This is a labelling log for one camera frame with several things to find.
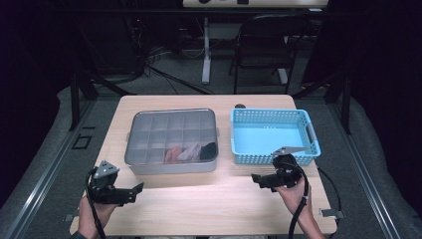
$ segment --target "small black object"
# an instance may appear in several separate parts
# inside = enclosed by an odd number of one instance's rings
[[[249,4],[249,0],[238,0],[238,4],[248,5]]]
[[[201,148],[199,160],[210,160],[217,156],[217,143],[210,142]]]
[[[276,174],[261,176],[251,174],[252,180],[258,183],[261,188],[270,188],[275,192],[275,187],[294,187],[302,174],[298,169],[295,157],[291,154],[279,155],[273,159],[273,166],[277,169]]]
[[[235,108],[236,109],[245,109],[246,107],[243,104],[237,104],[237,105],[235,105]]]
[[[123,206],[129,202],[135,202],[136,195],[142,191],[143,182],[132,189],[115,188],[118,168],[103,161],[100,167],[93,170],[91,182],[87,193],[95,203],[118,204]]]

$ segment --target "basket handle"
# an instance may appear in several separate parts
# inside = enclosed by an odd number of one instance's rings
[[[310,139],[310,143],[313,143],[317,139],[316,131],[314,130],[314,126],[311,122],[308,122],[307,125],[307,135]]]

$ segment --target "desk leg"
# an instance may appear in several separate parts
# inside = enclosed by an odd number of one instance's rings
[[[210,37],[209,37],[209,24],[208,18],[204,19],[204,67],[202,69],[202,84],[210,84],[211,72],[211,53],[210,53]]]
[[[279,73],[280,83],[285,85],[288,82],[288,75],[286,74],[286,70],[277,69],[277,72]]]

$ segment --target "wooden table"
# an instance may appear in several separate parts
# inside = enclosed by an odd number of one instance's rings
[[[230,112],[236,104],[249,108],[294,109],[290,96],[129,96],[116,109],[96,165],[102,160],[120,168],[115,186],[132,188],[145,182],[135,203],[117,208],[106,235],[210,236],[288,234],[292,214],[281,196],[261,189],[251,173],[274,173],[270,165],[237,165],[231,151]],[[217,167],[205,173],[134,175],[124,163],[126,137],[133,116],[142,111],[208,108],[215,112],[219,130]],[[336,230],[314,162],[304,170],[313,187],[314,216],[324,234]],[[71,233],[78,229],[78,217]],[[302,233],[299,226],[296,233]]]

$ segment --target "chair leg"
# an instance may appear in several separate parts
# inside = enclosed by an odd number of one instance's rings
[[[234,67],[235,67],[235,84],[234,84],[233,94],[236,95],[237,94],[237,82],[238,82],[239,69],[238,69],[237,64]]]
[[[293,66],[289,68],[288,81],[286,82],[286,88],[285,88],[285,95],[287,95],[289,92],[289,86],[292,79],[292,72],[293,72]]]
[[[233,56],[233,59],[232,59],[232,64],[230,64],[229,76],[231,76],[231,75],[232,75],[232,69],[233,69],[233,66],[234,66],[234,64],[235,64],[235,57],[236,57],[236,56]]]

